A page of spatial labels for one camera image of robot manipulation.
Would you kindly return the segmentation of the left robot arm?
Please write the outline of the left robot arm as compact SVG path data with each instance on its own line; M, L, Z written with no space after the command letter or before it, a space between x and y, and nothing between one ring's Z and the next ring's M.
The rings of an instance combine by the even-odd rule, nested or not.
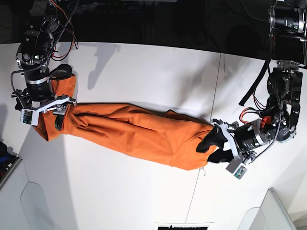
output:
M238 122L213 120L213 129L198 144L198 153L217 150L209 162L249 163L259 155L256 148L269 149L276 142L287 141L296 135L300 114L300 96L303 74L307 66L307 3L304 0L273 0L269 8L270 57L241 99L255 97L256 89L268 74L266 104L254 100L255 107L246 107Z

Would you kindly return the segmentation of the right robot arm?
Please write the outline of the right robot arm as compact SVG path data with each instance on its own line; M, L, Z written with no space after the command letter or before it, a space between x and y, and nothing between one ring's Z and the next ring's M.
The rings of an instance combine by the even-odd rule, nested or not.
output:
M65 23L58 16L60 6L55 0L36 0L29 12L24 39L16 52L16 62L24 76L26 88L12 88L11 97L16 99L15 109L21 112L22 124L38 126L40 114L49 111L55 115L55 128L62 130L68 106L76 100L67 94L57 94L52 83L69 79L72 67L60 64L55 69L48 68L55 58L56 44L71 23L71 15L64 15Z

